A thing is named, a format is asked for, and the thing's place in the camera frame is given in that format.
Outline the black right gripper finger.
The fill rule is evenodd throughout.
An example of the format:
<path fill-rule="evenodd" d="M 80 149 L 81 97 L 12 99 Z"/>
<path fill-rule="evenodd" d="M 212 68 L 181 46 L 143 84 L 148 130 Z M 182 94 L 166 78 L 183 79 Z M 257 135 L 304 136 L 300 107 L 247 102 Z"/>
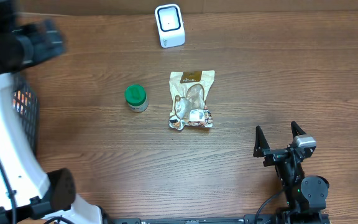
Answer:
<path fill-rule="evenodd" d="M 306 134 L 306 132 L 300 128 L 300 126 L 296 123 L 296 121 L 291 122 L 291 132 L 292 132 L 293 138 Z"/>
<path fill-rule="evenodd" d="M 255 129 L 255 146 L 254 146 L 254 157 L 264 157 L 266 152 L 270 151 L 270 146 L 264 136 L 262 128 L 256 126 Z"/>

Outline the orange Kleenex tissue pack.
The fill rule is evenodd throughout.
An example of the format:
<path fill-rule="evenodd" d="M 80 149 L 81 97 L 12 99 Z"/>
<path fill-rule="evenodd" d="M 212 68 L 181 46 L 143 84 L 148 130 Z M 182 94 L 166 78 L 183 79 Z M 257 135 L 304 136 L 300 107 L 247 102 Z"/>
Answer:
<path fill-rule="evenodd" d="M 14 93 L 12 107 L 22 116 L 27 116 L 32 111 L 33 94 L 29 91 L 16 91 Z"/>

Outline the beige snack bag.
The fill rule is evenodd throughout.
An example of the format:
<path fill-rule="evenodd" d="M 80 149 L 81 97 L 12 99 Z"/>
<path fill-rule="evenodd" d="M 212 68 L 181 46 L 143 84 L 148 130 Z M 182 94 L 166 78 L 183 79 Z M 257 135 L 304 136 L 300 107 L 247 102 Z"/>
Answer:
<path fill-rule="evenodd" d="M 172 72 L 169 87 L 172 111 L 168 125 L 178 131 L 185 126 L 211 128 L 213 117 L 206 105 L 215 71 Z"/>

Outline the green lidded jar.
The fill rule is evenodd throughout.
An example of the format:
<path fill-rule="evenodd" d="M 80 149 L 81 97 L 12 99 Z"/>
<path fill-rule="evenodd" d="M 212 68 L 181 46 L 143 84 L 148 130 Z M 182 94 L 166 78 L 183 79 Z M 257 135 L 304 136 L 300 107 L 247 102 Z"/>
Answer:
<path fill-rule="evenodd" d="M 128 86 L 124 96 L 129 108 L 136 113 L 145 111 L 149 105 L 146 91 L 141 85 Z"/>

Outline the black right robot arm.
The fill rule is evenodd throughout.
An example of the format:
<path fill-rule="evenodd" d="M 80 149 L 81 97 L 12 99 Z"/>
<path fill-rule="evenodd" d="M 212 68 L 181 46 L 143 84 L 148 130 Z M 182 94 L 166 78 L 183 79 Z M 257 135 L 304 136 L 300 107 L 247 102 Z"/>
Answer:
<path fill-rule="evenodd" d="M 258 223 L 329 223 L 329 216 L 321 213 L 326 208 L 329 182 L 321 176 L 306 176 L 301 163 L 312 156 L 316 140 L 304 132 L 299 125 L 291 122 L 293 141 L 286 148 L 271 149 L 260 126 L 255 128 L 254 157 L 263 157 L 264 166 L 274 166 L 282 183 L 282 189 L 269 197 L 252 218 L 245 221 Z M 273 199 L 284 194 L 286 207 L 276 210 L 265 218 L 261 215 L 264 207 Z"/>

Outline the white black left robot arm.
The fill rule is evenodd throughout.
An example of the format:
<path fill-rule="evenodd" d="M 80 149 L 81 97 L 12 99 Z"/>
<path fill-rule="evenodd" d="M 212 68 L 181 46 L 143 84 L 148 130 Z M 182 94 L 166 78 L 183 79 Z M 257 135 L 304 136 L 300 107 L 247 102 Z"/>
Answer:
<path fill-rule="evenodd" d="M 14 1 L 0 1 L 0 223 L 111 221 L 101 207 L 77 194 L 68 169 L 44 172 L 32 150 L 35 96 L 16 85 L 15 75 L 64 50 L 52 21 L 20 26 Z"/>

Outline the white barcode scanner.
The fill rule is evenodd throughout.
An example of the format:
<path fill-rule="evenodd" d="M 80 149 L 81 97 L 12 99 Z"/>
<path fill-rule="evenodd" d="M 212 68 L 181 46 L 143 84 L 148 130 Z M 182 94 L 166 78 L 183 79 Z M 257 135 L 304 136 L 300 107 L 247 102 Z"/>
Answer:
<path fill-rule="evenodd" d="M 178 47 L 185 43 L 185 28 L 177 4 L 165 4 L 155 9 L 155 19 L 162 48 Z"/>

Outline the grey plastic mesh basket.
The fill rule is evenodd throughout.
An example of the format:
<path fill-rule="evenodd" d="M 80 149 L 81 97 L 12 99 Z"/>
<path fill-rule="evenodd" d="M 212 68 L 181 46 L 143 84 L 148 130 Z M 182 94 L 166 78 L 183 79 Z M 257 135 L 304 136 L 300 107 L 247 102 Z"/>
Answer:
<path fill-rule="evenodd" d="M 19 114 L 30 148 L 36 155 L 39 140 L 39 101 L 24 76 L 16 73 L 13 77 L 12 108 Z"/>

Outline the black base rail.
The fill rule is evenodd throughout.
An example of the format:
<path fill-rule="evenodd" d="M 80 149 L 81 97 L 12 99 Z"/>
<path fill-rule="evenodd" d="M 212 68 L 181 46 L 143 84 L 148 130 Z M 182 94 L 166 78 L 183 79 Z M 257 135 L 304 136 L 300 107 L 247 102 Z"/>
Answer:
<path fill-rule="evenodd" d="M 255 215 L 244 215 L 243 217 L 219 217 L 219 218 L 172 218 L 172 219 L 151 219 L 141 220 L 140 218 L 115 218 L 113 224 L 254 224 Z M 257 224 L 330 224 L 328 215 L 292 215 L 289 220 L 277 218 L 276 215 L 259 215 Z"/>

